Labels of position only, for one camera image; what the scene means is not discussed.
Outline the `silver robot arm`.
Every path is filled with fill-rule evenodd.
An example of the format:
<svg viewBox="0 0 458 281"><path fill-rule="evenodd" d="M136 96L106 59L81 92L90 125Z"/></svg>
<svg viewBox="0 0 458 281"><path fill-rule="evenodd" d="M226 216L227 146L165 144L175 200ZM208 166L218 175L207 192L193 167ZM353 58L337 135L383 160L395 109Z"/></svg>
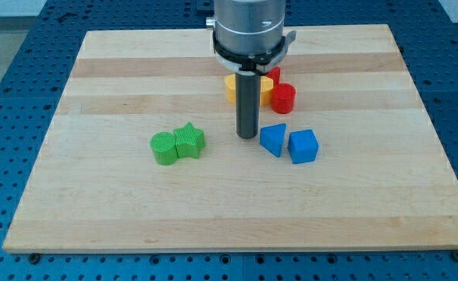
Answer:
<svg viewBox="0 0 458 281"><path fill-rule="evenodd" d="M238 55L260 55L281 41L285 0L215 0L216 42Z"/></svg>

